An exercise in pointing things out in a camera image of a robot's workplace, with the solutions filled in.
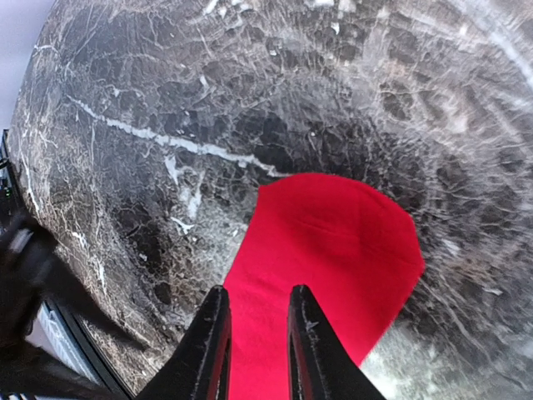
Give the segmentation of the black front rail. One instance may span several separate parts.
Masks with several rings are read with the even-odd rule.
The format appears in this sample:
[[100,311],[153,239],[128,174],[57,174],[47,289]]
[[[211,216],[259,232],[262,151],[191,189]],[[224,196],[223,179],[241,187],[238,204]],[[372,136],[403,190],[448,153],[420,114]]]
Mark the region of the black front rail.
[[[17,184],[7,150],[8,130],[1,134],[1,230],[4,231],[12,215],[27,209]],[[65,307],[52,300],[43,301],[36,319],[27,329],[30,343],[42,347],[55,358],[84,377],[107,387],[121,399],[133,395],[125,383],[104,359],[96,344],[88,336],[82,322]]]

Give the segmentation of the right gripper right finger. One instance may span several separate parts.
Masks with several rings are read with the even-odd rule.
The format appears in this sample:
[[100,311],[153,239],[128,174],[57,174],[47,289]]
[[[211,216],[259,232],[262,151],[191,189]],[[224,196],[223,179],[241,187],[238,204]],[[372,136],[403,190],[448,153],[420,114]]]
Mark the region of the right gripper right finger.
[[292,289],[287,324],[291,399],[384,400],[350,359],[308,286]]

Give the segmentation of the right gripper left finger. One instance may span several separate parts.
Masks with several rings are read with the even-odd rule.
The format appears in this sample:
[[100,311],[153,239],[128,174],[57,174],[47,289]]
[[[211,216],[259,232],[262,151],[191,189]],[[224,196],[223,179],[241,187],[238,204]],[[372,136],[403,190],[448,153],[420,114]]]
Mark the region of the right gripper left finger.
[[206,295],[176,351],[136,399],[227,399],[231,346],[228,292],[215,286]]

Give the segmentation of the red sock plain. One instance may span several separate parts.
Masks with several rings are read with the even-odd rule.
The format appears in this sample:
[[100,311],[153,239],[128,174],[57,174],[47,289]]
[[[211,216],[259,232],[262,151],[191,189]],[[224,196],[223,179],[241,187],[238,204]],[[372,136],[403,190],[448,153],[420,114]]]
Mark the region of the red sock plain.
[[424,271],[410,215],[348,178],[302,173],[262,186],[224,282],[232,312],[232,399],[289,396],[291,290],[308,286],[361,364]]

